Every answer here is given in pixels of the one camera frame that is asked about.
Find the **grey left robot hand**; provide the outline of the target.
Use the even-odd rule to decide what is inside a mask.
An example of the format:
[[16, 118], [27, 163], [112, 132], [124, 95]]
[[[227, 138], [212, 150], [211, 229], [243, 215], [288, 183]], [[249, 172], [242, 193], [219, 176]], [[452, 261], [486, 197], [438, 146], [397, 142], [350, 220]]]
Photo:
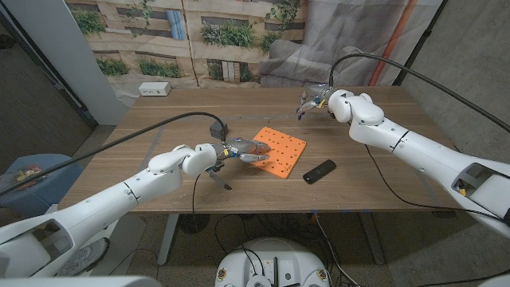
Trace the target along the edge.
[[217, 161], [237, 158], [244, 163], [254, 163], [270, 158], [271, 148], [268, 144], [257, 140], [230, 138], [213, 145]]

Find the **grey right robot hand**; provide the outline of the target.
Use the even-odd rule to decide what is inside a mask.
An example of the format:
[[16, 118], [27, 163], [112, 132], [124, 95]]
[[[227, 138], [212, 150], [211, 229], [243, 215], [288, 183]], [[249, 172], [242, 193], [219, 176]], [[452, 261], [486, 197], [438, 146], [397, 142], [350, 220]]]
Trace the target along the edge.
[[296, 110], [298, 120], [301, 120], [306, 111], [314, 108], [326, 108], [331, 94], [335, 91], [333, 87], [326, 84], [307, 86], [300, 97], [300, 107]]

